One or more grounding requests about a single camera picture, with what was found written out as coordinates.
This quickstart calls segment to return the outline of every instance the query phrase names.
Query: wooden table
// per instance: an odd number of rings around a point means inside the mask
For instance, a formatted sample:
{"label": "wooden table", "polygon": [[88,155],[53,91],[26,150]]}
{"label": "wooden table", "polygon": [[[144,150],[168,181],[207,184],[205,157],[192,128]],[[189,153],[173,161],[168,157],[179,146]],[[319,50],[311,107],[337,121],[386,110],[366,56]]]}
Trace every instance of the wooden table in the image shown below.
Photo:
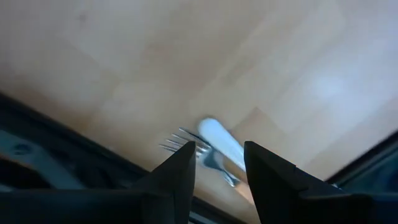
{"label": "wooden table", "polygon": [[[214,116],[325,179],[398,127],[397,1],[3,0],[0,90],[151,170]],[[255,208],[198,167],[195,194]]]}

